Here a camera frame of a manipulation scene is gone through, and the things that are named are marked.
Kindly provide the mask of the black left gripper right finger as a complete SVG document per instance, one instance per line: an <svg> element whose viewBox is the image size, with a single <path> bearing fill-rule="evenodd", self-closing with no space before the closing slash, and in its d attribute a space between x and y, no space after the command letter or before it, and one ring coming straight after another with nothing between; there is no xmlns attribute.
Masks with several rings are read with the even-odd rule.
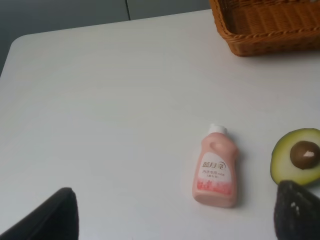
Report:
<svg viewBox="0 0 320 240"><path fill-rule="evenodd" d="M279 240L320 238L320 198L292 180L278 184L273 214Z"/></svg>

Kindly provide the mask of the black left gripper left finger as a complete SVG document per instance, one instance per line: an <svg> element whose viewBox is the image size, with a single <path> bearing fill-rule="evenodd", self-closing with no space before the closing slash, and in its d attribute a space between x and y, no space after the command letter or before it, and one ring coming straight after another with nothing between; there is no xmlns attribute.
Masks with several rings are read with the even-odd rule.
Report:
<svg viewBox="0 0 320 240"><path fill-rule="evenodd" d="M63 187L0 235L2 240L78 240L79 211L75 192Z"/></svg>

